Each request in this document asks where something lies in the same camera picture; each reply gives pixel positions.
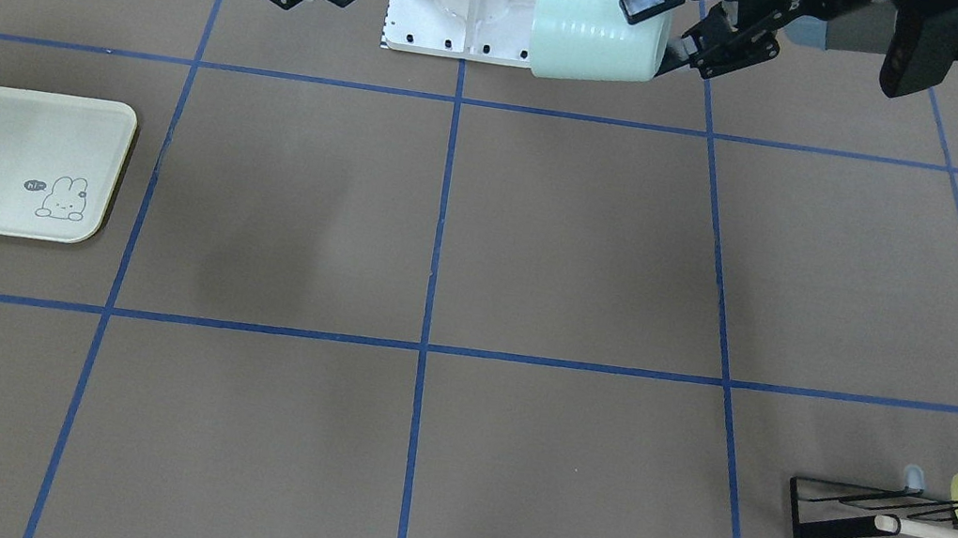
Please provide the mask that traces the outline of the light green cup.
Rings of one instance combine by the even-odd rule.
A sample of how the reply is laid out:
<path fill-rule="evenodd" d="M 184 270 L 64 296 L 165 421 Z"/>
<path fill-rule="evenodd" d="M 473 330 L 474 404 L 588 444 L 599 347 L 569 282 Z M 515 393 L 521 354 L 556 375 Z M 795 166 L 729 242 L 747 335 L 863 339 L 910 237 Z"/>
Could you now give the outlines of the light green cup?
<path fill-rule="evenodd" d="M 662 63 L 672 29 L 667 12 L 627 23 L 620 0 L 537 0 L 528 69 L 537 78 L 647 82 Z"/>

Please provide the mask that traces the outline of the cream rabbit tray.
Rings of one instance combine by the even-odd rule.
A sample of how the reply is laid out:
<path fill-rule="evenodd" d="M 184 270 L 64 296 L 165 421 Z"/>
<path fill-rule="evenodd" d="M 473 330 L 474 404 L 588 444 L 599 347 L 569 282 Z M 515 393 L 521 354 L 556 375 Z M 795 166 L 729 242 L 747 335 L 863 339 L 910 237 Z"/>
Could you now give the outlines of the cream rabbit tray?
<path fill-rule="evenodd" d="M 0 236 L 92 238 L 109 213 L 137 120 L 123 102 L 0 86 Z"/>

